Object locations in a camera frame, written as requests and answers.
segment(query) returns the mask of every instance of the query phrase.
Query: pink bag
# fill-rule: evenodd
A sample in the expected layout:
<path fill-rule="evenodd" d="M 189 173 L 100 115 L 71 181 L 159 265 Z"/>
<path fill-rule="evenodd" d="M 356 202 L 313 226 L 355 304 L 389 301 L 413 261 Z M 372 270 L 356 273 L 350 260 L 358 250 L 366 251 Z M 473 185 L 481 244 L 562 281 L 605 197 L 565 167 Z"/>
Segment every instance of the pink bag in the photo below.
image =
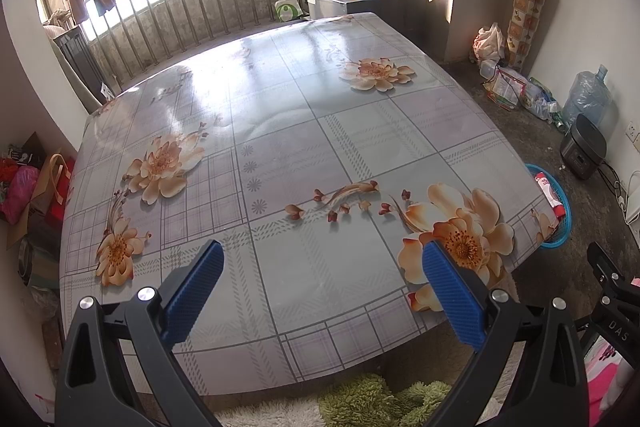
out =
<path fill-rule="evenodd" d="M 15 225 L 18 222 L 25 206 L 31 201 L 39 174 L 40 171 L 35 167 L 23 165 L 11 180 L 9 190 L 6 192 L 6 199 L 0 205 L 0 210 L 4 212 L 10 225 Z"/>

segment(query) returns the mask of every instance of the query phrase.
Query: screw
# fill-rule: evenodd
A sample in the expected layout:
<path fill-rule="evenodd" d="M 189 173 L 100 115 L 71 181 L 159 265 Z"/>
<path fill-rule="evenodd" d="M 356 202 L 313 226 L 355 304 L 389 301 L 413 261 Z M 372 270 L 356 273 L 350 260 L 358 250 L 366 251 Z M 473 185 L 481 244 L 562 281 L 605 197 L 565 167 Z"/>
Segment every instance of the screw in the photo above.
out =
<path fill-rule="evenodd" d="M 156 290 L 151 288 L 151 286 L 147 286 L 138 292 L 138 299 L 141 301 L 150 301 L 154 298 L 154 295 L 156 295 Z"/>
<path fill-rule="evenodd" d="M 564 302 L 564 299 L 562 299 L 561 297 L 555 297 L 552 302 L 554 308 L 558 310 L 564 310 L 566 308 L 566 302 Z"/>
<path fill-rule="evenodd" d="M 504 290 L 497 289 L 491 292 L 491 298 L 496 302 L 507 302 L 509 294 Z"/>
<path fill-rule="evenodd" d="M 94 298 L 93 297 L 82 297 L 80 299 L 80 307 L 83 310 L 88 310 L 91 306 L 94 305 Z"/>

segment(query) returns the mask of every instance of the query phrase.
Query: blue gripper pad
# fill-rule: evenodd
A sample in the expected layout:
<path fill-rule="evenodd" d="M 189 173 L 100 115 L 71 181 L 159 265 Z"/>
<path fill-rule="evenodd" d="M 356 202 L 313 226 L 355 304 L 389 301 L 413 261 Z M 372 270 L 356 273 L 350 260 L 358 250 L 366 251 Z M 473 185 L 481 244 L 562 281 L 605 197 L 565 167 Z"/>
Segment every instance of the blue gripper pad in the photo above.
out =
<path fill-rule="evenodd" d="M 484 343 L 484 310 L 460 277 L 454 261 L 435 241 L 422 249 L 422 269 L 458 340 L 479 351 Z"/>
<path fill-rule="evenodd" d="M 164 306 L 164 328 L 160 338 L 168 349 L 187 339 L 225 266 L 220 243 L 210 241 L 203 248 L 206 250 L 196 258 L 193 266 L 182 268 L 189 272 Z"/>

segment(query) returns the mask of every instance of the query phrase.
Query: table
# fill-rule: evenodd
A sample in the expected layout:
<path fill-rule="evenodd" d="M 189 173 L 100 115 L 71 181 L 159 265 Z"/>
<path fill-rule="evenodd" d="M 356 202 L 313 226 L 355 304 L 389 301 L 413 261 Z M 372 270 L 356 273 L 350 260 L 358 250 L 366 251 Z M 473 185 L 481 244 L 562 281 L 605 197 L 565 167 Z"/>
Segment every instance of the table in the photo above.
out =
<path fill-rule="evenodd" d="M 428 0 L 307 0 L 312 20 L 373 12 L 418 47 L 426 42 Z"/>
<path fill-rule="evenodd" d="M 417 269 L 423 242 L 492 285 L 555 220 L 466 92 L 367 13 L 239 39 L 129 89 L 89 118 L 70 187 L 67 330 L 82 297 L 129 299 L 207 239 L 223 245 L 223 275 L 174 347 L 203 395 L 399 346 L 443 320 Z"/>

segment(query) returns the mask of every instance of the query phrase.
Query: bottle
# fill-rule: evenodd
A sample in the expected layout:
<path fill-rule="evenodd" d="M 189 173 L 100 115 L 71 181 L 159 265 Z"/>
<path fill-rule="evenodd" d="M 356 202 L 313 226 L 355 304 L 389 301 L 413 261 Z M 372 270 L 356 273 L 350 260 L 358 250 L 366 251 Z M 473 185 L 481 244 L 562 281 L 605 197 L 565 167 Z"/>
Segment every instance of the bottle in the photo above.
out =
<path fill-rule="evenodd" d="M 582 113 L 591 123 L 598 126 L 602 122 L 605 111 L 611 102 L 611 93 L 604 84 L 607 68 L 602 64 L 598 73 L 581 71 L 575 76 L 569 96 L 562 108 L 562 118 L 571 126 Z"/>

